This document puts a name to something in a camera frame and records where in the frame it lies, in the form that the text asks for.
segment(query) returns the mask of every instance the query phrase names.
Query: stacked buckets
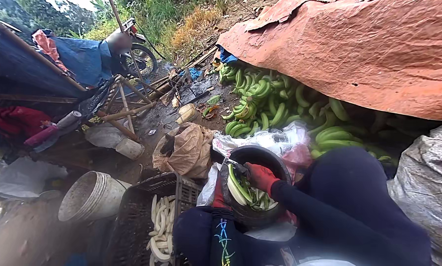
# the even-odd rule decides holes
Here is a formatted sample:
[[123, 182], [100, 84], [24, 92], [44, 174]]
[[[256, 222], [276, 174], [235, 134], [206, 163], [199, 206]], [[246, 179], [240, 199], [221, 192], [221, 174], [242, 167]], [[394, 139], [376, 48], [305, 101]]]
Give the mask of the stacked buckets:
[[91, 171], [71, 186], [58, 211], [60, 221], [94, 221], [116, 215], [131, 184]]

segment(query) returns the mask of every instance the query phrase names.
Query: gloved hand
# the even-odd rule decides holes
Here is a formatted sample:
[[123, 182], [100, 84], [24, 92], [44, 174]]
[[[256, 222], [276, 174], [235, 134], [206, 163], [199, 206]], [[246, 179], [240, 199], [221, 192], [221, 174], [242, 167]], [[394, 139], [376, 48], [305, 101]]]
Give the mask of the gloved hand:
[[246, 177], [251, 186], [267, 192], [269, 197], [272, 197], [272, 184], [279, 180], [273, 175], [272, 171], [264, 166], [251, 164], [249, 162], [245, 163], [244, 166], [249, 170]]
[[223, 180], [223, 175], [218, 174], [218, 179], [216, 179], [216, 186], [214, 187], [213, 203], [211, 204], [211, 206], [213, 208], [224, 208], [231, 211], [231, 206], [224, 202], [224, 197], [221, 189], [223, 183], [225, 183], [227, 186], [227, 180]]

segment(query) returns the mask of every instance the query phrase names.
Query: printed design on pants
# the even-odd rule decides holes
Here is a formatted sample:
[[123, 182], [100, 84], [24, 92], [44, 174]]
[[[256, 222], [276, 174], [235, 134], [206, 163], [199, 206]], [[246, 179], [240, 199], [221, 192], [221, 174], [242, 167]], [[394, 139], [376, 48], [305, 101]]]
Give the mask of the printed design on pants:
[[222, 266], [228, 266], [230, 265], [230, 257], [232, 257], [236, 251], [234, 251], [232, 254], [229, 254], [228, 252], [228, 241], [231, 240], [228, 238], [228, 234], [226, 233], [226, 219], [221, 219], [221, 222], [216, 226], [216, 228], [221, 228], [221, 232], [219, 234], [214, 235], [215, 237], [219, 238], [219, 243], [221, 243], [223, 250], [221, 254], [221, 265]]

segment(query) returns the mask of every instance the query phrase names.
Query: black plastic crate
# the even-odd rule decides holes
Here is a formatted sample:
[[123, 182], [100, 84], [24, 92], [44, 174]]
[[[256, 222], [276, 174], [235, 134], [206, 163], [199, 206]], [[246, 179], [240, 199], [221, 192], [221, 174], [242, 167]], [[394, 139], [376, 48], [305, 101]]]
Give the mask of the black plastic crate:
[[[131, 186], [124, 192], [115, 223], [115, 229], [106, 252], [107, 266], [148, 266], [150, 250], [147, 243], [153, 231], [151, 220], [152, 198], [176, 195], [175, 222], [178, 215], [196, 206], [202, 187], [177, 173], [164, 173]], [[186, 258], [177, 256], [175, 266], [186, 265]]]

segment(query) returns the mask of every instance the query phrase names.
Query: black sleeve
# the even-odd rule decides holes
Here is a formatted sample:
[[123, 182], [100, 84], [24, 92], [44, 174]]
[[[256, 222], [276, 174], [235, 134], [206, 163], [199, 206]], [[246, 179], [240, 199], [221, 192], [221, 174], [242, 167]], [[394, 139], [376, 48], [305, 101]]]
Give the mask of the black sleeve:
[[346, 257], [368, 265], [422, 265], [382, 234], [286, 181], [273, 183], [271, 196], [295, 214], [315, 239], [340, 247]]
[[210, 265], [243, 265], [232, 211], [214, 208], [212, 216]]

